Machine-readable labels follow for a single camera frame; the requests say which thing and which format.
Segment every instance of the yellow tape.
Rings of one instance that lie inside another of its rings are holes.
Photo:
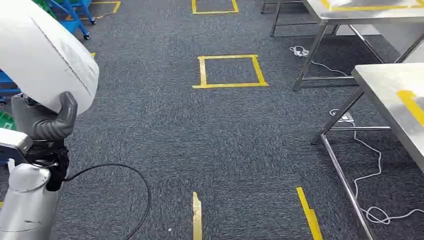
[[[413,117],[424,127],[424,111],[421,107],[414,101],[413,98],[417,96],[410,90],[401,90],[397,92],[397,96],[405,104],[406,108],[413,115]]]
[[[193,85],[194,89],[212,89],[212,88],[237,88],[237,87],[266,87],[267,83],[248,82],[248,83],[223,83],[223,84],[204,84]]]
[[[191,11],[193,12],[193,14],[197,13],[197,7],[196,7],[196,0],[191,0]]]
[[[261,68],[259,67],[258,58],[256,56],[253,56],[252,62],[253,62],[254,71],[256,72],[257,80],[259,81],[260,84],[268,86],[268,84],[265,82],[264,75],[262,74]]]
[[[232,9],[234,9],[234,12],[235,13],[238,13],[239,12],[239,7],[237,6],[236,0],[231,0],[231,3],[232,3]]]
[[[211,89],[211,88],[237,88],[237,87],[266,87],[269,86],[264,79],[261,68],[259,67],[258,55],[222,55],[222,56],[198,56],[200,64],[200,85],[193,85],[194,89]],[[258,82],[247,83],[223,83],[223,84],[207,84],[206,81],[206,59],[245,59],[252,58],[253,68],[256,73]]]
[[[256,54],[244,54],[244,55],[223,55],[223,56],[198,56],[198,59],[245,59],[245,58],[256,58]]]
[[[399,5],[392,5],[392,6],[352,6],[352,7],[331,7],[328,0],[320,0],[321,4],[324,5],[324,7],[331,11],[337,11],[337,12],[349,12],[349,11],[381,11],[381,10],[390,10],[390,9],[408,9],[408,8],[424,8],[424,1],[423,0],[416,0],[418,5],[412,5],[412,6],[399,6]]]
[[[315,215],[315,211],[309,208],[303,189],[301,187],[296,187],[296,191],[297,195],[299,195],[300,204],[302,205],[303,212],[306,216],[307,224],[309,225],[313,240],[323,240],[317,216]]]
[[[239,12],[236,0],[231,0],[233,10],[230,11],[197,11],[196,0],[191,0],[191,11],[193,14],[233,14]]]
[[[121,1],[93,1],[91,4],[115,4],[115,7],[113,7],[112,12],[106,13],[106,14],[101,15],[101,16],[93,16],[93,19],[101,19],[101,18],[103,18],[103,17],[105,17],[107,15],[116,14],[118,12],[118,9],[121,6]],[[65,18],[65,21],[72,21],[72,20],[73,19],[72,19],[71,15],[68,15]],[[87,17],[82,17],[79,20],[88,20],[88,18]]]
[[[193,192],[193,240],[202,240],[202,202]]]
[[[200,63],[200,85],[206,85],[206,64],[204,58],[199,58]]]

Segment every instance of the metal table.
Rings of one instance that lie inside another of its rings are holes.
[[[327,133],[392,130],[424,171],[424,63],[357,65],[352,75],[359,84],[359,89],[324,125],[312,143],[316,144],[320,139],[323,141],[365,234],[368,239],[373,240],[375,238],[327,139]],[[363,94],[369,97],[389,126],[334,127]]]
[[[261,6],[260,6],[260,14],[264,14],[265,5],[266,4],[277,4],[278,1],[276,0],[262,0]],[[299,4],[302,3],[302,0],[293,0],[293,1],[283,1],[282,4]]]
[[[313,41],[299,76],[294,83],[293,90],[297,91],[303,81],[314,80],[340,80],[353,79],[352,76],[332,77],[305,77],[318,46],[323,39],[328,26],[348,25],[352,31],[362,40],[365,46],[377,57],[382,64],[385,61],[377,54],[372,45],[364,39],[353,25],[362,24],[401,24],[401,23],[424,23],[424,0],[346,0],[346,4],[336,5],[341,0],[303,0],[303,4],[319,25],[318,34]],[[278,0],[277,13],[272,26],[271,36],[274,35],[275,27],[280,12],[282,0]],[[310,22],[294,22],[284,25],[304,25]],[[419,37],[409,48],[400,55],[394,63],[402,63],[424,40],[424,34]]]

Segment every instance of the black cable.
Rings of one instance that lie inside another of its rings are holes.
[[[124,238],[124,240],[130,240],[130,238],[133,237],[134,234],[136,234],[136,232],[140,229],[140,227],[143,225],[144,221],[146,220],[147,216],[149,215],[149,211],[150,211],[150,207],[151,207],[151,201],[152,201],[152,193],[150,191],[149,184],[147,183],[145,177],[143,176],[143,174],[140,171],[138,171],[137,169],[135,169],[132,166],[128,166],[128,165],[125,165],[125,164],[120,164],[120,163],[105,163],[105,164],[99,164],[99,165],[88,167],[88,168],[86,168],[86,169],[84,169],[82,171],[79,171],[78,173],[76,173],[75,175],[73,175],[73,176],[71,176],[69,178],[63,179],[63,181],[64,182],[70,182],[70,181],[74,180],[76,177],[78,177],[79,175],[81,175],[81,174],[83,174],[83,173],[85,173],[87,171],[90,171],[90,170],[96,169],[96,168],[100,168],[100,167],[105,167],[105,166],[118,166],[118,167],[123,167],[123,168],[131,169],[131,170],[133,170],[134,172],[136,172],[141,177],[141,179],[143,180],[144,184],[146,185],[146,188],[147,188],[147,206],[146,206],[146,209],[144,211],[144,215],[143,215],[142,219],[140,220],[140,222],[138,222],[138,225]]]

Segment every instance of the white power cord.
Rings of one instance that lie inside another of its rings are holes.
[[[309,51],[308,50],[306,50],[303,46],[291,46],[290,48],[289,48],[293,53],[294,53],[294,55],[295,56],[297,56],[297,57],[307,57],[308,55],[309,55]],[[346,73],[344,73],[344,72],[342,72],[342,71],[339,71],[339,70],[334,70],[334,69],[331,69],[331,68],[329,68],[328,66],[326,66],[326,65],[324,65],[324,64],[322,64],[322,63],[318,63],[318,62],[314,62],[314,61],[310,61],[311,63],[313,63],[313,64],[315,64],[315,65],[318,65],[318,66],[322,66],[322,67],[324,67],[324,68],[326,68],[326,69],[328,69],[329,71],[331,71],[331,72],[336,72],[336,73],[339,73],[339,74],[343,74],[344,76],[348,76]]]
[[[334,116],[334,115],[336,115],[336,111],[339,111],[339,109],[332,109],[329,112],[329,114],[331,116]],[[345,123],[350,123],[350,124],[352,124],[353,127],[356,127],[355,122],[353,122],[353,121],[345,121],[345,120],[343,120],[341,118],[340,118],[340,121],[345,122]],[[375,148],[373,148],[373,147],[371,147],[370,145],[366,144],[364,141],[358,139],[357,138],[357,131],[353,131],[353,139],[355,139],[356,141],[360,142],[365,147],[367,147],[367,148],[373,150],[374,152],[378,153],[378,172],[373,173],[373,174],[369,174],[369,175],[366,175],[366,176],[358,177],[358,178],[356,178],[353,181],[353,183],[355,185],[355,199],[358,199],[358,191],[359,191],[358,180],[362,180],[362,179],[374,177],[374,176],[380,175],[382,173],[382,152],[379,151],[379,150],[377,150],[377,149],[375,149]],[[414,212],[422,212],[422,213],[424,213],[424,210],[421,210],[421,209],[416,208],[416,209],[413,209],[412,211],[410,211],[407,214],[402,215],[402,216],[389,216],[385,211],[383,211],[383,209],[381,209],[379,207],[376,207],[376,206],[371,206],[370,208],[368,208],[368,210],[365,210],[363,208],[360,208],[360,209],[361,209],[361,211],[363,211],[365,213],[366,218],[370,222],[375,223],[375,224],[385,224],[385,225],[389,225],[392,219],[403,219],[403,218],[406,218],[409,215],[413,214]],[[384,216],[385,216],[385,218],[384,219],[379,219],[376,216],[372,215],[370,212],[373,209],[378,210],[381,213],[383,213]]]

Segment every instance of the yellow tape square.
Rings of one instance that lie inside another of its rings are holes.
[[[248,59],[251,58],[254,71],[258,82],[248,83],[223,83],[223,84],[208,84],[206,81],[206,59]],[[269,86],[265,82],[264,75],[259,67],[258,55],[222,55],[222,56],[198,56],[200,65],[200,85],[193,85],[194,89],[210,89],[210,88],[236,88],[236,87],[266,87]]]
[[[91,4],[115,4],[115,7],[113,8],[112,12],[106,13],[102,16],[93,16],[93,19],[101,19],[105,15],[117,13],[119,7],[121,6],[121,1],[93,1],[93,2],[91,2]],[[72,21],[72,20],[74,20],[74,19],[72,19],[71,15],[68,15],[65,18],[65,21]],[[80,18],[80,20],[88,20],[88,18],[82,17],[82,18]]]
[[[331,6],[329,0],[320,0],[322,5],[330,11],[334,12],[351,12],[351,11],[382,11],[382,10],[390,10],[390,9],[417,9],[424,8],[424,0],[415,0],[416,5],[381,5],[381,6]]]
[[[191,10],[193,14],[233,14],[239,12],[236,0],[231,0],[232,9],[231,11],[197,11],[196,0],[191,0]]]

